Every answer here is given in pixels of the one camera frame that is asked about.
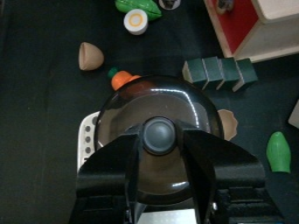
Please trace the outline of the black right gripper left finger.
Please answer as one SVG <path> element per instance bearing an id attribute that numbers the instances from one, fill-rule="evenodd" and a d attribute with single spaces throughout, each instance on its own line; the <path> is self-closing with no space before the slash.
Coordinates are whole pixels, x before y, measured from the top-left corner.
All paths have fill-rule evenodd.
<path id="1" fill-rule="evenodd" d="M 141 129 L 129 128 L 79 169 L 76 224 L 136 224 Z"/>

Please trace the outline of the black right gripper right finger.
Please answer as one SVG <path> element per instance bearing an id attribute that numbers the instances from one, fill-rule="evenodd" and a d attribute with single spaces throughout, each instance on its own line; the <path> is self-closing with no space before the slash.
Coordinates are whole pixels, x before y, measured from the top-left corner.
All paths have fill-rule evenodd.
<path id="1" fill-rule="evenodd" d="M 258 158 L 185 122 L 176 124 L 176 135 L 200 224 L 264 221 L 266 175 Z"/>

